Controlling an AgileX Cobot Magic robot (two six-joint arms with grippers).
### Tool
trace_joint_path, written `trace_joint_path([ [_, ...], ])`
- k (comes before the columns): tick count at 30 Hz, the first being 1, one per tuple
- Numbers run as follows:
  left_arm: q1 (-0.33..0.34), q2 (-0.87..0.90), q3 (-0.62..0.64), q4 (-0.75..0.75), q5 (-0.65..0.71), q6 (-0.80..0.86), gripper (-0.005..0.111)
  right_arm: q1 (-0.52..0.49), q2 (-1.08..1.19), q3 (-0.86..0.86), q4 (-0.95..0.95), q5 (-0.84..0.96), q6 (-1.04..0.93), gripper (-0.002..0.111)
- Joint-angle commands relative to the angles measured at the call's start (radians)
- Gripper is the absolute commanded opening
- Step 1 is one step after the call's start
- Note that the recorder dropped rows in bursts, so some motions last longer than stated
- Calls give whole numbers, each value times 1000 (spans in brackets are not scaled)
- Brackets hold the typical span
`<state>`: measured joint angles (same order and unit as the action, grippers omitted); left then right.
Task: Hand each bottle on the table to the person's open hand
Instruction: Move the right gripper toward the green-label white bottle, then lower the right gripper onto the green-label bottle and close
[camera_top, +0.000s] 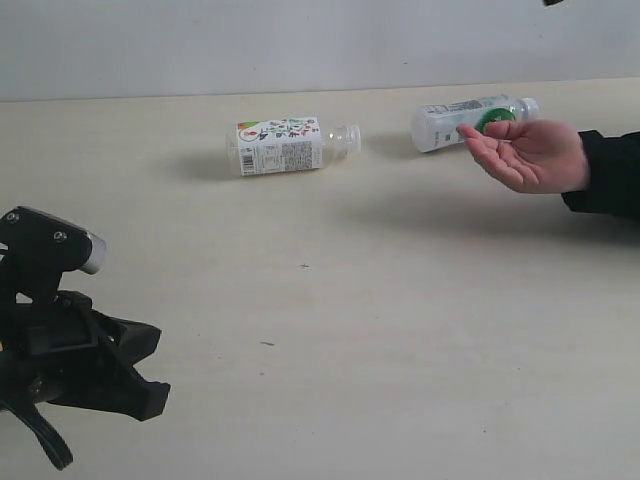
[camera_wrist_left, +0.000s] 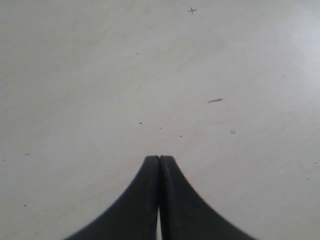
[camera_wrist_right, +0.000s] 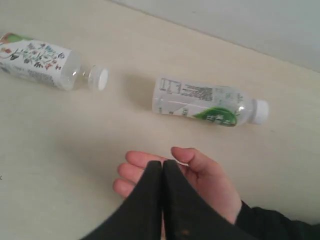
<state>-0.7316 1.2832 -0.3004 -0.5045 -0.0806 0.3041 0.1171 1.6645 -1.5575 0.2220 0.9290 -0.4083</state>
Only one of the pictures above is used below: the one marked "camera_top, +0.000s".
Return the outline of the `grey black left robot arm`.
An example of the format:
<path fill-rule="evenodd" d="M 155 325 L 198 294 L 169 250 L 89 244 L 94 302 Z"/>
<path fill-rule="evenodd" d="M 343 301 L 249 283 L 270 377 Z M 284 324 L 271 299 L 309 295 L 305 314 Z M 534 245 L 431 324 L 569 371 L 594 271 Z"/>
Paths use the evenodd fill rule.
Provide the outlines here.
<path fill-rule="evenodd" d="M 171 386 L 135 365 L 151 356 L 161 330 L 105 315 L 88 296 L 60 291 L 46 304 L 1 307 L 1 392 L 35 403 L 126 415 L 161 415 Z"/>

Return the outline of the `black sleeved forearm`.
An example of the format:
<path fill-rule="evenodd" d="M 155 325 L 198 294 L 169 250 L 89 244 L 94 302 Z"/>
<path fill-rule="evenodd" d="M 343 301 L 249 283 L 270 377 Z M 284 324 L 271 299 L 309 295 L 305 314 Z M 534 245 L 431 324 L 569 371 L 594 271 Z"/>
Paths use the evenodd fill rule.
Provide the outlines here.
<path fill-rule="evenodd" d="M 583 190 L 562 194 L 577 213 L 639 220 L 639 132 L 605 137 L 596 130 L 579 133 L 589 179 Z"/>

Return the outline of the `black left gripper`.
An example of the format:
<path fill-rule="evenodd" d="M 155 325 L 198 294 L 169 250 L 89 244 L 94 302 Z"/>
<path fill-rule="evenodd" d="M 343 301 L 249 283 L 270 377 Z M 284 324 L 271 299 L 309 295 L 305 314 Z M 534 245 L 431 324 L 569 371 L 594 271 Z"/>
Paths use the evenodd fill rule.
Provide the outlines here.
<path fill-rule="evenodd" d="M 115 379 L 114 412 L 138 421 L 160 416 L 171 390 L 135 366 L 151 356 L 161 330 L 108 316 L 89 297 L 62 291 L 43 305 L 1 303 L 1 397 L 83 405 Z"/>

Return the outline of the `person's open bare hand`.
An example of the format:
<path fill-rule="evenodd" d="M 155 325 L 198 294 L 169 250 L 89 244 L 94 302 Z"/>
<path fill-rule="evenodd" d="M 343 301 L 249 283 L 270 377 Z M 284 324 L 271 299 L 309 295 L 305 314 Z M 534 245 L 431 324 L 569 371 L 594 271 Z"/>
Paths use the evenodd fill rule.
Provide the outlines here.
<path fill-rule="evenodd" d="M 474 161 L 494 180 L 521 194 L 584 190 L 590 167 L 577 131 L 550 120 L 498 121 L 478 131 L 457 128 Z"/>

